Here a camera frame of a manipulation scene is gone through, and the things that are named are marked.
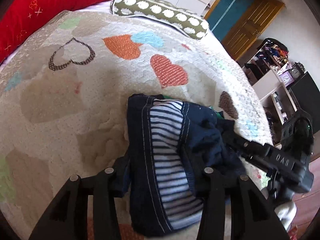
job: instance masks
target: striped lining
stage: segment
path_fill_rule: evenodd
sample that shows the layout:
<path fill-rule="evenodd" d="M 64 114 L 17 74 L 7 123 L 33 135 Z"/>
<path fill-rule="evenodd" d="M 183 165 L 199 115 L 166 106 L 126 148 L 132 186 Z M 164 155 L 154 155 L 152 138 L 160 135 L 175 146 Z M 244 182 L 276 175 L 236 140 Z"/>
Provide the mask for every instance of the striped lining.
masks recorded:
<path fill-rule="evenodd" d="M 150 109 L 153 160 L 159 194 L 173 229 L 201 220 L 203 203 L 196 199 L 188 185 L 177 146 L 182 129 L 182 102 L 154 100 Z"/>

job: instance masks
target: white cloth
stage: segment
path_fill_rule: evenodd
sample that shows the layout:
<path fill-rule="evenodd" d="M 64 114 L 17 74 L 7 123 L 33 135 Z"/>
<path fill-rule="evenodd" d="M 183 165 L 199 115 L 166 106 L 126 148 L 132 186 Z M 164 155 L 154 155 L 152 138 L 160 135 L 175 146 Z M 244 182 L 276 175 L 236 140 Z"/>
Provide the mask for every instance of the white cloth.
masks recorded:
<path fill-rule="evenodd" d="M 261 190 L 261 193 L 266 199 L 268 198 L 268 190 L 266 187 Z M 282 225 L 284 226 L 284 229 L 288 232 L 290 229 L 291 222 L 297 213 L 297 206 L 294 202 L 289 201 L 276 207 L 275 213 L 280 219 Z"/>

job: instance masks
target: metal screw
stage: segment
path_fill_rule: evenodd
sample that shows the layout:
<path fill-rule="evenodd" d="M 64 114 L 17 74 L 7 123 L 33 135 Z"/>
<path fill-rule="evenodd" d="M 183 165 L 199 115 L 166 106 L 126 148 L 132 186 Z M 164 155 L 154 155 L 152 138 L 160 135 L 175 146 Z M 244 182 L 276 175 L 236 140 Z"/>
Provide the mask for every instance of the metal screw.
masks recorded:
<path fill-rule="evenodd" d="M 245 174 L 241 174 L 240 175 L 240 179 L 244 180 L 244 181 L 247 181 L 249 179 L 249 177 Z"/>
<path fill-rule="evenodd" d="M 213 168 L 211 168 L 211 167 L 206 167 L 206 168 L 204 168 L 204 172 L 205 172 L 205 173 L 213 173 Z"/>
<path fill-rule="evenodd" d="M 104 172 L 106 173 L 106 174 L 111 174 L 111 173 L 113 173 L 115 170 L 113 169 L 113 168 L 111 168 L 111 167 L 109 167 L 109 168 L 106 168 L 105 170 L 104 170 Z"/>
<path fill-rule="evenodd" d="M 71 180 L 71 181 L 77 181 L 78 178 L 79 178 L 78 175 L 72 175 L 72 176 L 70 177 L 70 180 Z"/>

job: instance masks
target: quilted bedspread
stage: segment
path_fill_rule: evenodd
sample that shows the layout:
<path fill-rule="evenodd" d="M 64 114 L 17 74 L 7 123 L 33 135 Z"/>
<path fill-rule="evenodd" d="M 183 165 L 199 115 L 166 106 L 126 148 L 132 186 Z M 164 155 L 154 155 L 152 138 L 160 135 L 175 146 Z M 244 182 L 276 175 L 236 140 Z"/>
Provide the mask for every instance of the quilted bedspread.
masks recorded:
<path fill-rule="evenodd" d="M 136 19 L 63 12 L 30 36 L 0 75 L 0 209 L 22 240 L 72 174 L 95 175 L 125 153 L 133 93 L 212 106 L 234 119 L 243 137 L 272 143 L 264 110 L 236 62 Z M 262 188 L 265 175 L 246 168 Z M 130 226 L 128 197 L 116 199 L 116 209 L 123 239 L 143 239 Z M 226 220 L 228 235 L 230 215 Z M 196 239 L 197 230 L 167 239 Z"/>

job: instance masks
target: orange heart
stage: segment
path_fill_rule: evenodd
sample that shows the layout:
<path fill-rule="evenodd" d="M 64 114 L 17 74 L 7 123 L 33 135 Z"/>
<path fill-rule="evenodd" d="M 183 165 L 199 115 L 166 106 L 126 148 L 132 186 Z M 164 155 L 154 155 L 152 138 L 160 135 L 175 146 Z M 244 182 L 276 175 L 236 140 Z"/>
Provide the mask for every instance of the orange heart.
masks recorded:
<path fill-rule="evenodd" d="M 162 55 L 153 55 L 150 64 L 156 73 L 162 88 L 188 84 L 188 73 L 179 65 Z"/>
<path fill-rule="evenodd" d="M 139 235 L 135 231 L 131 225 L 128 224 L 119 224 L 120 234 L 122 240 L 143 240 L 144 236 Z M 94 240 L 94 232 L 93 232 L 93 219 L 88 217 L 87 220 L 87 234 L 88 240 Z"/>
<path fill-rule="evenodd" d="M 140 57 L 141 51 L 139 47 L 142 43 L 133 42 L 130 34 L 104 38 L 103 41 L 107 48 L 118 57 L 124 59 L 135 59 Z"/>

